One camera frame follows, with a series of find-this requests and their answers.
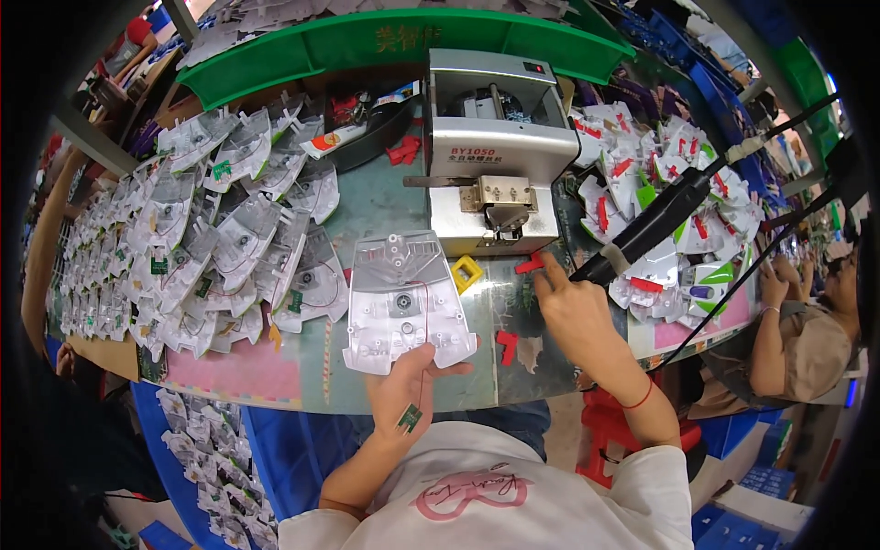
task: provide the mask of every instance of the red stool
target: red stool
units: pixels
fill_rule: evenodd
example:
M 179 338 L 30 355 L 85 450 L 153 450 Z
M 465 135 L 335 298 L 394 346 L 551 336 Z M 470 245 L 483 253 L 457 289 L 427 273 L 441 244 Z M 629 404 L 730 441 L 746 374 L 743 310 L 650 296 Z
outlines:
M 614 441 L 627 451 L 640 451 L 642 445 L 636 441 L 629 430 L 623 408 L 612 395 L 601 388 L 583 395 L 585 407 L 581 412 L 581 424 L 590 428 L 592 445 L 590 446 L 587 466 L 578 464 L 575 472 L 585 475 L 605 488 L 611 488 L 612 476 L 605 475 L 605 457 L 608 456 L 608 442 Z M 696 422 L 683 420 L 681 427 L 681 447 L 687 452 L 702 437 L 700 426 Z

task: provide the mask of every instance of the workbench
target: workbench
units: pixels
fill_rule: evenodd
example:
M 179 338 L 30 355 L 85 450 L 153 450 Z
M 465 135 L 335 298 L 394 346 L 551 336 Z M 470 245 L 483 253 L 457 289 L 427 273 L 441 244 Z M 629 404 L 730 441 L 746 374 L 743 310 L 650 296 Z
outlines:
M 418 128 L 410 129 L 414 133 Z M 387 156 L 339 175 L 339 208 L 324 222 L 343 268 L 351 268 L 354 244 L 370 235 L 429 227 L 426 190 L 403 187 L 407 175 L 422 175 L 422 153 L 412 165 L 391 166 Z M 563 266 L 572 268 L 566 244 L 579 266 L 599 244 L 580 226 L 581 204 L 554 185 L 554 201 L 564 238 L 546 249 Z M 546 331 L 532 274 L 517 275 L 515 267 L 527 256 L 478 258 L 484 276 L 461 296 L 468 328 L 482 339 L 470 361 L 473 373 L 439 378 L 435 382 L 436 411 L 494 407 L 571 393 L 589 382 L 578 382 L 578 369 L 569 363 Z M 681 325 L 641 326 L 610 302 L 618 333 L 630 343 L 646 370 L 662 359 L 652 353 L 655 344 L 675 348 L 690 333 Z M 731 299 L 720 317 L 721 327 L 707 340 L 691 345 L 688 356 L 729 337 L 757 315 L 753 281 Z M 189 351 L 166 350 L 167 375 L 160 385 L 211 399 L 313 413 L 368 414 L 363 375 L 346 368 L 342 350 L 348 347 L 348 319 L 330 323 L 326 317 L 304 323 L 301 334 L 285 334 L 278 351 L 269 340 L 264 308 L 264 330 L 257 345 L 236 342 L 228 355 L 208 352 L 195 360 Z M 504 346 L 495 342 L 499 330 L 518 335 L 510 366 L 502 365 Z

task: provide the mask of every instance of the woman's right hand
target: woman's right hand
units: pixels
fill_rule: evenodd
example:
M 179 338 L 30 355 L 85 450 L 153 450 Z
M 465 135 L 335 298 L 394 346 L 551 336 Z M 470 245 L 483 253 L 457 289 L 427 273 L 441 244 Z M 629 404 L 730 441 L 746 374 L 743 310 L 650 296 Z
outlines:
M 592 282 L 569 281 L 550 253 L 542 253 L 541 259 L 547 276 L 535 275 L 535 294 L 547 329 L 568 360 L 602 385 L 606 372 L 627 359 L 634 362 L 612 323 L 605 289 Z
M 785 300 L 788 294 L 788 281 L 780 281 L 776 278 L 774 269 L 766 262 L 761 263 L 761 300 L 771 306 L 778 308 Z

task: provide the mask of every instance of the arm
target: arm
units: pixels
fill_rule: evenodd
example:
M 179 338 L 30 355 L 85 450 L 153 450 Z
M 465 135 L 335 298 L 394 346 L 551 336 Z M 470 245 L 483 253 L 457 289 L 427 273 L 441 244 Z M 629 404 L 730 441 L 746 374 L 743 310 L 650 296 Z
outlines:
M 113 81 L 116 84 L 122 82 L 122 79 L 125 78 L 130 70 L 139 65 L 144 59 L 153 53 L 153 50 L 158 46 L 156 35 L 153 33 L 147 34 L 146 38 L 143 39 L 143 44 L 141 46 L 141 51 L 137 52 L 137 55 L 135 55 L 131 61 L 119 71 L 119 74 L 113 77 Z
M 324 480 L 318 508 L 341 510 L 363 521 L 385 479 L 428 431 L 434 416 L 434 378 L 473 370 L 470 363 L 438 369 L 435 352 L 432 344 L 422 344 L 400 356 L 387 377 L 366 375 L 364 383 L 376 428 L 355 456 Z M 410 405 L 422 411 L 422 416 L 407 433 L 407 426 L 401 429 L 398 423 Z
M 27 337 L 37 353 L 42 353 L 43 325 L 46 317 L 46 292 L 52 281 L 52 264 L 55 263 L 55 246 L 67 196 L 77 169 L 88 160 L 80 150 L 74 150 L 52 187 L 36 227 L 33 228 L 31 252 L 25 265 L 25 287 L 21 296 L 21 320 Z
M 788 291 L 788 281 L 780 281 L 766 264 L 761 265 L 761 296 L 770 308 L 778 309 Z M 779 312 L 767 309 L 761 318 L 752 346 L 752 372 L 749 384 L 760 396 L 781 395 L 785 390 L 785 353 L 779 331 Z
M 591 282 L 570 282 L 550 253 L 541 259 L 549 281 L 535 275 L 535 294 L 562 352 L 622 406 L 634 407 L 625 409 L 627 424 L 643 447 L 681 448 L 675 410 L 614 329 L 605 290 Z

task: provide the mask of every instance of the tube of glue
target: tube of glue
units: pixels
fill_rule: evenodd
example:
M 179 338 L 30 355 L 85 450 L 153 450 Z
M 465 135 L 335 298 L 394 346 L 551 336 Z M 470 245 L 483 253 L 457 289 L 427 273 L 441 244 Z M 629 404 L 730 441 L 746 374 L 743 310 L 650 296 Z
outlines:
M 379 106 L 386 105 L 388 103 L 403 103 L 407 99 L 419 95 L 419 93 L 421 92 L 421 85 L 421 81 L 414 80 L 413 82 L 398 88 L 394 92 L 388 93 L 381 98 L 376 99 L 372 107 L 370 107 L 370 114 L 373 114 L 373 112 Z M 302 147 L 303 150 L 308 153 L 310 157 L 319 159 L 340 148 L 342 145 L 348 142 L 355 141 L 355 139 L 363 136 L 366 133 L 366 124 L 362 124 L 360 126 L 343 126 L 342 128 L 337 128 L 332 132 L 324 134 L 323 136 L 318 136 L 312 139 L 310 142 L 301 143 L 300 147 Z

